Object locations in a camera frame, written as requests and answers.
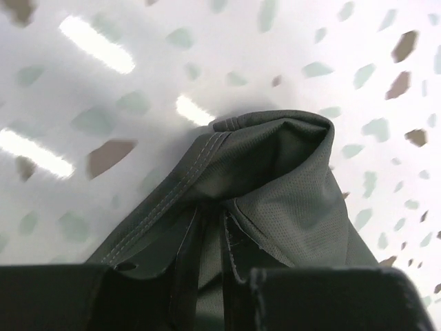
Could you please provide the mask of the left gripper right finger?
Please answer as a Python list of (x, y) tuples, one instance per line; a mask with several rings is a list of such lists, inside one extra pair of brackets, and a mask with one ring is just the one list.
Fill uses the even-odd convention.
[(387, 267), (289, 268), (224, 212), (226, 330), (433, 330), (413, 283)]

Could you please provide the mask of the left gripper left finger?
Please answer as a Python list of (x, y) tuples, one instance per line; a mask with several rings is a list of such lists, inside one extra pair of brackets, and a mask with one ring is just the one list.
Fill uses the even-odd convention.
[(3, 266), (1, 329), (192, 330), (202, 237), (199, 210), (186, 209), (115, 266)]

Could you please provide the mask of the dark grey t shirt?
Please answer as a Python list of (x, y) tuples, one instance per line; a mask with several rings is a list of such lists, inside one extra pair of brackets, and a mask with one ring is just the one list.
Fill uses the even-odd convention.
[(254, 112), (214, 124), (90, 257), (115, 266), (158, 239), (172, 218), (203, 219), (192, 330), (226, 330), (221, 230), (224, 212), (289, 268), (376, 267), (349, 220), (329, 167), (334, 126), (298, 110)]

